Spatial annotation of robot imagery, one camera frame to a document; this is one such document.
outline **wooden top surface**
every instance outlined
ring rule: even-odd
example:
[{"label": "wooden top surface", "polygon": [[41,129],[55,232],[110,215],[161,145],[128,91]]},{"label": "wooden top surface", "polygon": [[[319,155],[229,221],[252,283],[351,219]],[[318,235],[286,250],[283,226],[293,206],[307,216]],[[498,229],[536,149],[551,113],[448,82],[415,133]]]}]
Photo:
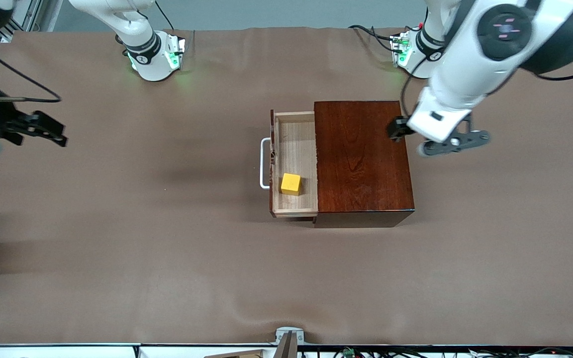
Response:
[{"label": "wooden top surface", "polygon": [[[416,212],[400,226],[308,229],[271,217],[259,188],[267,115],[398,99],[407,77],[368,35],[198,31],[157,83],[112,32],[20,32],[0,56],[63,97],[18,107],[70,138],[4,143],[0,343],[272,342],[300,326],[340,346],[573,345],[573,81],[517,71],[475,108],[486,147],[425,159],[407,138]],[[45,95],[2,66],[0,88]]]},{"label": "wooden top surface", "polygon": [[397,101],[316,102],[318,211],[414,209],[405,141],[388,138]]}]

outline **metal handle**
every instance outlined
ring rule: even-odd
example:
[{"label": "metal handle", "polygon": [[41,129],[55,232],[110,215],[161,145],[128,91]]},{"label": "metal handle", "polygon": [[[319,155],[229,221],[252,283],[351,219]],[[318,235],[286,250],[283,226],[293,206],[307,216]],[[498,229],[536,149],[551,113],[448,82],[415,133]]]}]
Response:
[{"label": "metal handle", "polygon": [[264,185],[264,142],[270,141],[271,138],[264,138],[260,142],[260,187],[269,190],[268,185]]}]

